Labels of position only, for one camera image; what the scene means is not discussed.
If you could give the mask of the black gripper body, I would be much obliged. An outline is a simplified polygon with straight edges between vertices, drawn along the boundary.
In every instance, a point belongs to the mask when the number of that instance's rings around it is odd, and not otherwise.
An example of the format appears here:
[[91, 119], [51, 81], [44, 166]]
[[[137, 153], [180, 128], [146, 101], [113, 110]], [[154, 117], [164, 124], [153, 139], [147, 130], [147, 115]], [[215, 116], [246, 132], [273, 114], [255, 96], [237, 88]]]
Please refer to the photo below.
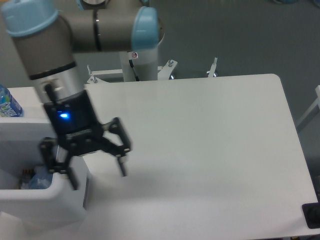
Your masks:
[[67, 97], [54, 105], [43, 105], [57, 135], [58, 145], [74, 156], [81, 156], [101, 149], [102, 124], [98, 121], [86, 90]]

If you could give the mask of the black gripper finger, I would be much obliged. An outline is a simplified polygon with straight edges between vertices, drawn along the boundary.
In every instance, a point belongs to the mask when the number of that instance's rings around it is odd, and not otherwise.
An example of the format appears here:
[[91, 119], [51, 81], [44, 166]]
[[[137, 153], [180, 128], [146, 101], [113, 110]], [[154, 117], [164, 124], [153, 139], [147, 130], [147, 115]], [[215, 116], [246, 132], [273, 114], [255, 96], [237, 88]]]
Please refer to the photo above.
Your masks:
[[115, 157], [122, 177], [127, 176], [127, 155], [132, 150], [131, 139], [119, 117], [101, 125], [102, 136], [99, 138], [99, 148]]
[[49, 173], [59, 173], [66, 175], [74, 191], [78, 190], [79, 182], [71, 167], [71, 160], [76, 155], [77, 144], [72, 142], [70, 149], [67, 150], [66, 157], [63, 162], [59, 162], [53, 153], [53, 148], [58, 146], [58, 140], [52, 137], [45, 137], [39, 143], [39, 150], [43, 162]]

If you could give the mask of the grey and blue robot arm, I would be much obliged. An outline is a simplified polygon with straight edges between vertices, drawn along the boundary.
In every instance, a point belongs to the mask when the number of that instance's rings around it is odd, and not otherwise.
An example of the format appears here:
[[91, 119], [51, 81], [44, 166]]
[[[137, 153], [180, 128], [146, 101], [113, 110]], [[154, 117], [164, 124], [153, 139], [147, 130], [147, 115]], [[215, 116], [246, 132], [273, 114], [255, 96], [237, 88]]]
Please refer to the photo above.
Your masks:
[[120, 118], [99, 122], [74, 53], [151, 50], [165, 33], [147, 0], [79, 0], [77, 5], [80, 12], [63, 13], [51, 0], [8, 0], [0, 9], [56, 133], [38, 145], [43, 162], [50, 173], [66, 175], [75, 190], [73, 157], [104, 151], [116, 157], [126, 176], [132, 144]]

